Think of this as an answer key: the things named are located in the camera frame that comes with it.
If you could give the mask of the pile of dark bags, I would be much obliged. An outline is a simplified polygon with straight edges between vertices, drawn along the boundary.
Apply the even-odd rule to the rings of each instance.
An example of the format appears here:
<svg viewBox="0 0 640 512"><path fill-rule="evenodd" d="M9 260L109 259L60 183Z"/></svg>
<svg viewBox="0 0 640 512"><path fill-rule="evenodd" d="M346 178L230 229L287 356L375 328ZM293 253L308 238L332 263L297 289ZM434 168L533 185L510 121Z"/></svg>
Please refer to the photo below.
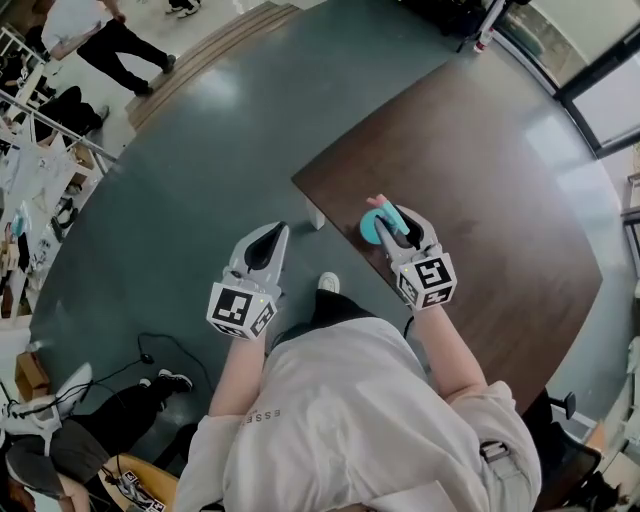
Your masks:
<svg viewBox="0 0 640 512"><path fill-rule="evenodd" d="M495 21L506 0L397 0L432 22L445 37L460 40L457 52L477 40Z"/></svg>

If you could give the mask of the white cluttered shelf rack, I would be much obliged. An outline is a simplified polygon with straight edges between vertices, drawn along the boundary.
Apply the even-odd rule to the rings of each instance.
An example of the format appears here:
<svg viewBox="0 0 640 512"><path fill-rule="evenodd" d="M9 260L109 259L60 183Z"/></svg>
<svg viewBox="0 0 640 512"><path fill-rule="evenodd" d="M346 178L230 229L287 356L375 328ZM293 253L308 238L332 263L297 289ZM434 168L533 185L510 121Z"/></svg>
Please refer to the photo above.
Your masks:
<svg viewBox="0 0 640 512"><path fill-rule="evenodd" d="M42 113L44 59L0 27L0 57L24 57L18 90L0 89L0 328L24 327L64 238L115 156Z"/></svg>

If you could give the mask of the person's cream shirt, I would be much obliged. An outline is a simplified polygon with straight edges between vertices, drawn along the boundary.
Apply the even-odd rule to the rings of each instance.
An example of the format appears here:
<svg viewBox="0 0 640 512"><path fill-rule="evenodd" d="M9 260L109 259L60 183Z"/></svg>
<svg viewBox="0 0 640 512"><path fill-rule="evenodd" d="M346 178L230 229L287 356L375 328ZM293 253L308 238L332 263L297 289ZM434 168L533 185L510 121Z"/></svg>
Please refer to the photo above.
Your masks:
<svg viewBox="0 0 640 512"><path fill-rule="evenodd" d="M480 455L504 442L518 473ZM203 418L174 512L532 512L541 468L510 388L449 403L400 332L379 318L285 342L244 416Z"/></svg>

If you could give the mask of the person's black trousers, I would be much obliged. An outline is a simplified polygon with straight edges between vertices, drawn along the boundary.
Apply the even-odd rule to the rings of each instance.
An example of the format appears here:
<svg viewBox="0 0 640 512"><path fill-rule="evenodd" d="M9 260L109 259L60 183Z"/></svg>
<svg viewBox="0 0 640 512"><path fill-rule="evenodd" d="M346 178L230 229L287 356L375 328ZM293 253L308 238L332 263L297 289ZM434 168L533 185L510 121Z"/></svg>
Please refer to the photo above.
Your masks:
<svg viewBox="0 0 640 512"><path fill-rule="evenodd" d="M280 333L274 339L271 349L310 331L361 318L375 318L375 315L340 293L317 289L311 318Z"/></svg>

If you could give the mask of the dark-framed glass door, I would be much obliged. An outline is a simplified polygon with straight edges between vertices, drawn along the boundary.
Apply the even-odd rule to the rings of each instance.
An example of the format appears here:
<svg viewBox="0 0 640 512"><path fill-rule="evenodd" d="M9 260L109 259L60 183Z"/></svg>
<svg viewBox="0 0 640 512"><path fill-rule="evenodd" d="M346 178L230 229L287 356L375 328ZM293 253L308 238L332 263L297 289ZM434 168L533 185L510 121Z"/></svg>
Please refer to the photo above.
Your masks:
<svg viewBox="0 0 640 512"><path fill-rule="evenodd" d="M640 151L640 0L505 0L495 30L596 157Z"/></svg>

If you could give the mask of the person's right forearm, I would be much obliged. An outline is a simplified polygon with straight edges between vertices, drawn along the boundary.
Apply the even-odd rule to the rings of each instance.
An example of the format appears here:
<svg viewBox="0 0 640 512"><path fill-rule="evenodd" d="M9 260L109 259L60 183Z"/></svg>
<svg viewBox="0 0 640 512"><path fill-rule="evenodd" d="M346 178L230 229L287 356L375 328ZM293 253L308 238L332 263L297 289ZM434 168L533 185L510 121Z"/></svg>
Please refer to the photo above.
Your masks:
<svg viewBox="0 0 640 512"><path fill-rule="evenodd" d="M415 311L413 320L436 389L446 402L488 387L477 359L442 306Z"/></svg>

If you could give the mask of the brown cardboard box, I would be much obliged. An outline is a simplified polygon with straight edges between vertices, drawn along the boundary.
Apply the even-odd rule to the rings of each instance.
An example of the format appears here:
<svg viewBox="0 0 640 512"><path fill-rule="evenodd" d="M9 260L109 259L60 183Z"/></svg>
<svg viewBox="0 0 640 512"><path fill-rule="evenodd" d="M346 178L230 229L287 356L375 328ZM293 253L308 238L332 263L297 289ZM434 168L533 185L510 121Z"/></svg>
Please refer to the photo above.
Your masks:
<svg viewBox="0 0 640 512"><path fill-rule="evenodd" d="M22 402L50 393L49 377L35 353L23 352L16 357L15 384Z"/></svg>

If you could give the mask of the dark brown wooden table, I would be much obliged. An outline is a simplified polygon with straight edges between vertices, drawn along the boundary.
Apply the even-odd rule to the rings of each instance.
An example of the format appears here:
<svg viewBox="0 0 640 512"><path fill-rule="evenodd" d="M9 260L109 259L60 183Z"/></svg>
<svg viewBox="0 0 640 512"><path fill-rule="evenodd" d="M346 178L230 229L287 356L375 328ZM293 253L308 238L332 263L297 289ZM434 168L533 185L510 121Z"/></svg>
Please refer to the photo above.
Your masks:
<svg viewBox="0 0 640 512"><path fill-rule="evenodd" d="M324 82L302 107L293 181L330 227L296 228L289 293L303 297L313 274L343 270L362 305L399 319L389 263L357 231L366 196L383 192L435 229L457 276L447 312L520 410L545 390L597 383L591 363L571 368L567 357L594 333L601 270L507 96L450 62L372 103Z"/></svg>

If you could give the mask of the person's left forearm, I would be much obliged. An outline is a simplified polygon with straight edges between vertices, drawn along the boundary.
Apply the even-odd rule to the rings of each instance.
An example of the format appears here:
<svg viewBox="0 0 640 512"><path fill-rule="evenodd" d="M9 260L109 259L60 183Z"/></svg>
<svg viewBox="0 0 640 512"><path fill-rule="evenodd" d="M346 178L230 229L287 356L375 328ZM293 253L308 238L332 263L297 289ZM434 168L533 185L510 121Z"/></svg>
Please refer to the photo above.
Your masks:
<svg viewBox="0 0 640 512"><path fill-rule="evenodd" d="M210 417L244 416L255 402L265 361L265 334L234 338L208 409Z"/></svg>

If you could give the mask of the teal spray bottle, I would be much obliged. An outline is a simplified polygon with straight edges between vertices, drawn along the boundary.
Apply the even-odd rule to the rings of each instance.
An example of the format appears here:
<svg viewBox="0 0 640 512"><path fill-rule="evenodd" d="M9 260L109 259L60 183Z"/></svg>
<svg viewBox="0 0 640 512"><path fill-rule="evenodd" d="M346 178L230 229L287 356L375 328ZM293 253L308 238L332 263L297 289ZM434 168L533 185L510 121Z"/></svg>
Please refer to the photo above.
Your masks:
<svg viewBox="0 0 640 512"><path fill-rule="evenodd" d="M373 245L382 243L375 229L376 220L381 220L392 234L408 235L410 233L400 211L383 194L368 198L367 203L372 206L372 209L363 215L359 223L360 233L365 241Z"/></svg>

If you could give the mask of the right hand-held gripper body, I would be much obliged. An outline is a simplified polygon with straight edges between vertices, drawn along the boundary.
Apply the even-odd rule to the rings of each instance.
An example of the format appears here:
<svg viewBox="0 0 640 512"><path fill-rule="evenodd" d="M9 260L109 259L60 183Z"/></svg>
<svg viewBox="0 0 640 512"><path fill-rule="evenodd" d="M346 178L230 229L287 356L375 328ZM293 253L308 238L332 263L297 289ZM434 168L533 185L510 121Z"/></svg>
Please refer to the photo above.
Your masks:
<svg viewBox="0 0 640 512"><path fill-rule="evenodd" d="M453 263L446 252L400 264L394 274L397 290L413 311L450 302L457 286Z"/></svg>

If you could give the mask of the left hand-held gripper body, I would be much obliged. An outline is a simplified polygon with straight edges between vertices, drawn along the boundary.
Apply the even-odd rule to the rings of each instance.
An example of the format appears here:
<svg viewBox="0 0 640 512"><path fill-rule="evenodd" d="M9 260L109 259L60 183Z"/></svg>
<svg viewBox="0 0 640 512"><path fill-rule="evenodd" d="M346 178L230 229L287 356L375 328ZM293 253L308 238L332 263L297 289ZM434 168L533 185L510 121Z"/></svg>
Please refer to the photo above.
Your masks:
<svg viewBox="0 0 640 512"><path fill-rule="evenodd" d="M278 312L280 276L280 271L226 271L213 283L207 321L223 334L256 340Z"/></svg>

